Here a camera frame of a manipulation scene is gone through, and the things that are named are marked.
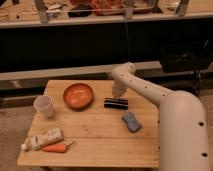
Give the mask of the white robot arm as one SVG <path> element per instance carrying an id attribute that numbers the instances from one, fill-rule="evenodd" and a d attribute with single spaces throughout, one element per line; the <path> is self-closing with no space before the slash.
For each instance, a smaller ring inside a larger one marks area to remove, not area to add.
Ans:
<path id="1" fill-rule="evenodd" d="M 135 76 L 131 62 L 113 68 L 111 74 L 114 97 L 130 88 L 158 108 L 159 171 L 211 171 L 206 111 L 195 95 Z"/>

